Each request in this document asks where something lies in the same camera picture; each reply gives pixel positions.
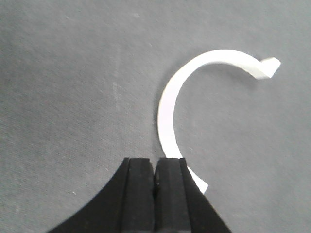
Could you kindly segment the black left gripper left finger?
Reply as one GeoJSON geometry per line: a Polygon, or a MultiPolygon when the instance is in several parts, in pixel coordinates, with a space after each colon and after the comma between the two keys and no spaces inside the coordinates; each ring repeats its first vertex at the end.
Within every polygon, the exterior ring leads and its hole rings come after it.
{"type": "Polygon", "coordinates": [[[154,178],[149,159],[124,158],[105,187],[52,233],[151,233],[154,178]]]}

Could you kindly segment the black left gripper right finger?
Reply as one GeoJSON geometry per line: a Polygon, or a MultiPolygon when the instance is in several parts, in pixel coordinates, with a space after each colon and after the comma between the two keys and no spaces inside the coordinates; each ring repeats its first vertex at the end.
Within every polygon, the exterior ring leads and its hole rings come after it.
{"type": "Polygon", "coordinates": [[[161,158],[155,170],[155,232],[230,231],[197,187],[186,160],[161,158]]]}

